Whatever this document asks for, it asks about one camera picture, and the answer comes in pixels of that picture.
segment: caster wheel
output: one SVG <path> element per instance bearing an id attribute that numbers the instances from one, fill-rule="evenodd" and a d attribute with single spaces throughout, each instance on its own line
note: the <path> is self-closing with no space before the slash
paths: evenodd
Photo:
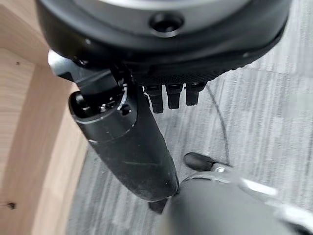
<path id="1" fill-rule="evenodd" d="M 216 163 L 212 158 L 199 154 L 199 153 L 187 153 L 183 162 L 185 165 L 196 171 L 209 171 L 213 164 Z"/>
<path id="2" fill-rule="evenodd" d="M 149 202 L 149 208 L 150 210 L 152 210 L 153 212 L 157 213 L 157 214 L 162 214 L 163 209 L 166 205 L 167 202 L 167 198 L 161 200 L 161 201 L 157 201 L 157 202 Z"/>

